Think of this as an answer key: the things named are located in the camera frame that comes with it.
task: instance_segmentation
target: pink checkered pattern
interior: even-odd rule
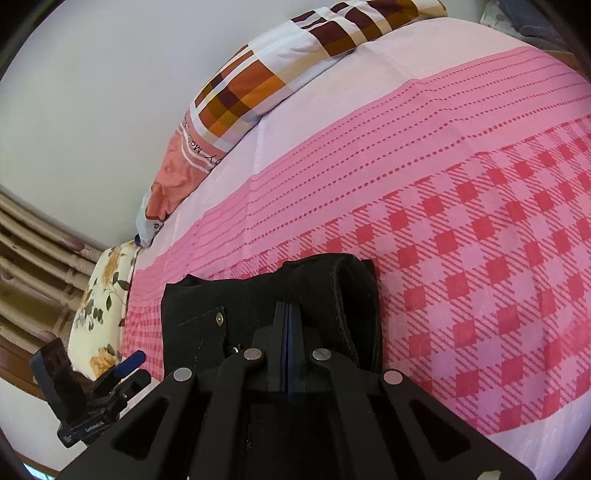
[[[125,355],[162,378],[160,299],[187,273],[351,252],[379,272],[388,366],[484,434],[553,414],[590,386],[590,99],[519,48],[366,105],[135,273]]]

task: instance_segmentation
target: floral pillow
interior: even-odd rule
[[[103,252],[74,317],[68,356],[73,368],[91,380],[121,361],[121,327],[138,251],[127,242]]]

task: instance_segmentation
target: rivet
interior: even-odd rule
[[[312,352],[312,356],[316,358],[319,362],[323,362],[325,360],[328,360],[332,356],[332,353],[330,353],[330,350],[326,348],[317,348]]]
[[[247,360],[259,360],[260,357],[262,357],[262,352],[258,348],[244,350],[244,358]]]
[[[501,478],[500,470],[492,470],[490,472],[482,472],[476,480],[499,480]]]
[[[384,374],[384,381],[389,385],[398,385],[402,383],[404,377],[398,370],[388,370]]]
[[[173,373],[173,377],[177,382],[184,382],[191,378],[191,375],[193,375],[193,372],[187,367],[177,368]]]

